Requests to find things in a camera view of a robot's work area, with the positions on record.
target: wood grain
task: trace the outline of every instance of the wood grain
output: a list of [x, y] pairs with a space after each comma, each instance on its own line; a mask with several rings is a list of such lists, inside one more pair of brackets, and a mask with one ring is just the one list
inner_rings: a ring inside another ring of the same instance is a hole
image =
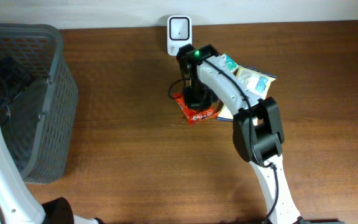
[[[266, 214], [230, 123], [189, 126], [165, 28], [63, 30], [80, 102], [64, 178], [29, 185], [107, 223], [218, 223]], [[304, 218], [358, 223], [358, 21], [194, 27], [236, 62], [278, 76], [285, 173]]]

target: red package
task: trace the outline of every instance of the red package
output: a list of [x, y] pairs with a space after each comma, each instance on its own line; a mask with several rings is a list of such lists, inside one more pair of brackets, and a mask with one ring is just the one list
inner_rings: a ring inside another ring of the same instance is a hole
[[210, 107], [203, 111], [192, 110], [186, 106], [183, 95], [174, 94], [173, 96], [175, 97], [175, 101], [179, 104], [182, 112], [187, 117], [189, 124], [195, 124], [201, 120], [213, 119], [218, 117], [219, 110], [214, 107]]

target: brown table surface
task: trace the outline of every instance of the brown table surface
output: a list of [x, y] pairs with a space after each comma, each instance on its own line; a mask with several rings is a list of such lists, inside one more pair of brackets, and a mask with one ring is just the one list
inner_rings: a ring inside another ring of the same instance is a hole
[[[180, 78], [166, 28], [63, 30], [80, 101], [65, 176], [29, 185], [41, 202], [65, 197], [106, 223], [219, 223], [264, 217], [232, 125], [189, 126], [168, 99]], [[278, 76], [283, 157], [306, 219], [358, 223], [358, 21], [196, 26], [236, 62]]]

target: plastic bin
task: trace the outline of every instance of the plastic bin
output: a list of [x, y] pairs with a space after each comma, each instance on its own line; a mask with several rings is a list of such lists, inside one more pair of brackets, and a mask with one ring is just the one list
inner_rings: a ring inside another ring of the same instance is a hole
[[48, 25], [0, 24], [0, 59], [7, 55], [37, 79], [9, 106], [2, 134], [23, 180], [51, 183], [64, 174], [78, 102], [62, 36]]

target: green led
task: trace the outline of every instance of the green led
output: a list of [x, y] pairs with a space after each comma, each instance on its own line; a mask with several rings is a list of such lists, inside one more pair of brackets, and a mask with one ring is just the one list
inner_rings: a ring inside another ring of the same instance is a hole
[[199, 50], [196, 50], [195, 52], [194, 52], [194, 57], [199, 57], [200, 56], [200, 51]]

